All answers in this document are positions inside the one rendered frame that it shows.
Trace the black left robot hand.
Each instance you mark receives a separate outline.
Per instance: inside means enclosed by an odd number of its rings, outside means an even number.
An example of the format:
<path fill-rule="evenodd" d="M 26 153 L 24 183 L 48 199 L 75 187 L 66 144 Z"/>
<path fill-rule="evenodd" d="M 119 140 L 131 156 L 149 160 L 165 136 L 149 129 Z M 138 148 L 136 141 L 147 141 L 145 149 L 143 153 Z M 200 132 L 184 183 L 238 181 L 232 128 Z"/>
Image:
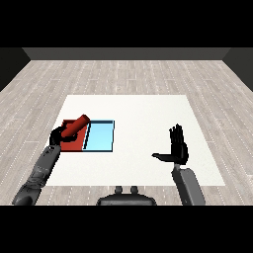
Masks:
<path fill-rule="evenodd" d="M 60 145 L 62 142 L 72 142 L 77 139 L 78 134 L 75 133 L 72 136 L 66 136 L 62 137 L 61 133 L 65 130 L 64 126 L 59 126 L 55 128 L 51 133 L 49 137 L 49 144 L 50 145 Z"/>

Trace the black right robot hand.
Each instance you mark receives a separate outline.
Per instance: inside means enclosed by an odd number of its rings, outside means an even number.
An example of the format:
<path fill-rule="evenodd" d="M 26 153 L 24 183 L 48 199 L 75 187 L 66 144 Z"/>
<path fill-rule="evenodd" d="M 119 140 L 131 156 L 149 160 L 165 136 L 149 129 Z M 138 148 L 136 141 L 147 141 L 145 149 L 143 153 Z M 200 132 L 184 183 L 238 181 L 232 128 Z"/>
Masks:
<path fill-rule="evenodd" d="M 153 153 L 155 157 L 163 162 L 173 162 L 179 165 L 186 165 L 189 159 L 188 146 L 184 141 L 183 129 L 180 125 L 175 125 L 169 129 L 171 139 L 171 153 Z"/>

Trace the small red can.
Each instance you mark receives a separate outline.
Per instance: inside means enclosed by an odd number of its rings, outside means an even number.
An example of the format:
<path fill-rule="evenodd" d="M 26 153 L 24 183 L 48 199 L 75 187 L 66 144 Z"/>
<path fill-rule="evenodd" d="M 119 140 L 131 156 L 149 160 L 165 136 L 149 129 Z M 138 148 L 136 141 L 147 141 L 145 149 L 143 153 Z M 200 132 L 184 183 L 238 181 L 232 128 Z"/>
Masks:
<path fill-rule="evenodd" d="M 76 134 L 80 129 L 90 123 L 90 119 L 86 115 L 82 115 L 73 123 L 67 123 L 66 129 L 61 133 L 62 137 L 69 137 Z"/>

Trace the shallow red open box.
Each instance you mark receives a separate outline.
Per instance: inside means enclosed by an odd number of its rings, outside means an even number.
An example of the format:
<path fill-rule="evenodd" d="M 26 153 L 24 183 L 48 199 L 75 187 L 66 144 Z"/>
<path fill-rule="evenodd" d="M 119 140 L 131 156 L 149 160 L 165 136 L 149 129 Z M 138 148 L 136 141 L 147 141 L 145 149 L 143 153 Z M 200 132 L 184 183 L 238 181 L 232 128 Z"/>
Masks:
<path fill-rule="evenodd" d="M 61 151 L 62 152 L 81 152 L 83 150 L 85 135 L 87 131 L 87 126 L 84 126 L 77 132 L 77 138 L 75 141 L 71 142 L 61 142 Z"/>

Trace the shallow light blue open box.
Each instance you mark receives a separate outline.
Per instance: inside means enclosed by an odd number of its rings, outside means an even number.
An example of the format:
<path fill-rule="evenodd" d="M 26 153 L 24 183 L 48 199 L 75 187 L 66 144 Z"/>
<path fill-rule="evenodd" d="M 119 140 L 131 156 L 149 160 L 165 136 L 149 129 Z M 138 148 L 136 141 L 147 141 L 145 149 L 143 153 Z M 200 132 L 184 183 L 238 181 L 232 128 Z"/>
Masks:
<path fill-rule="evenodd" d="M 112 152 L 115 122 L 113 120 L 93 120 L 88 124 L 82 150 L 84 152 Z"/>

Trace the dark grey robot body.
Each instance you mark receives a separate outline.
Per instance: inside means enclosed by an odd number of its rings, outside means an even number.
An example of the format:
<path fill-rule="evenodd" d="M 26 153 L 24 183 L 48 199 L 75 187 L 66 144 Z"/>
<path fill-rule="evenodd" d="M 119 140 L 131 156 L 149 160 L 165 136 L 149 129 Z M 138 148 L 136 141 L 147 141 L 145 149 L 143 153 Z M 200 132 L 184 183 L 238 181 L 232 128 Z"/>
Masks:
<path fill-rule="evenodd" d="M 122 186 L 116 186 L 112 195 L 100 198 L 97 206 L 156 206 L 153 198 L 141 195 L 137 186 L 130 187 L 130 193 L 124 194 Z"/>

